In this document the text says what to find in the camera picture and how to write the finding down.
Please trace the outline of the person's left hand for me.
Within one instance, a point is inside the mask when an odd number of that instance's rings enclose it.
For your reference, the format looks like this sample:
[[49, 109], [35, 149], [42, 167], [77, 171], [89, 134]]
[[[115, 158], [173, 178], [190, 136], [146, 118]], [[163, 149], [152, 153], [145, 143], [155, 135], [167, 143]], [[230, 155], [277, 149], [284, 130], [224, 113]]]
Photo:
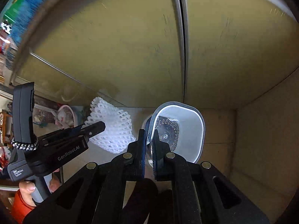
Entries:
[[[50, 193], [55, 192], [60, 187], [60, 181], [54, 173], [49, 183]], [[35, 184], [30, 181], [21, 181], [19, 183], [19, 191], [24, 203], [30, 207], [36, 207], [31, 194], [36, 190]]]

